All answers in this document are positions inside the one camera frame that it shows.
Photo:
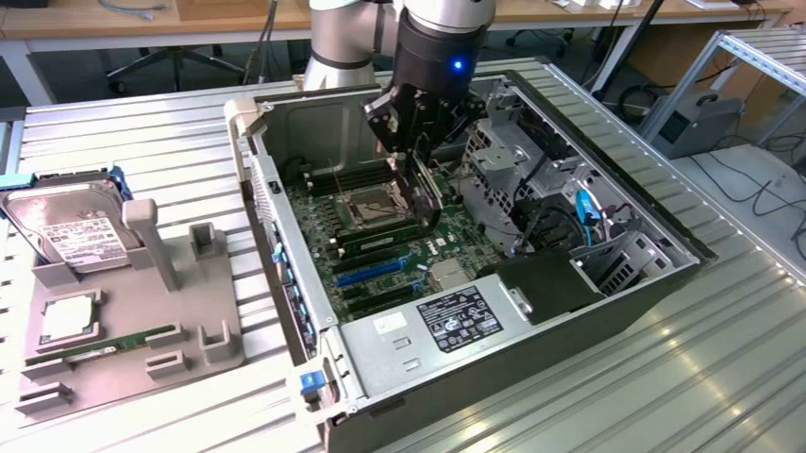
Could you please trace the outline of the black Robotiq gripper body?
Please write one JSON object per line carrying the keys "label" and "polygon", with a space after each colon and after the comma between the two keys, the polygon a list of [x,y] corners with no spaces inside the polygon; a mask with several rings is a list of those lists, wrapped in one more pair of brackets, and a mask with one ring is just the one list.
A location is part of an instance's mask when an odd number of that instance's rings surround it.
{"label": "black Robotiq gripper body", "polygon": [[464,33],[432,30],[401,20],[392,58],[392,86],[415,87],[413,143],[432,142],[439,108],[456,104],[469,91],[484,30]]}

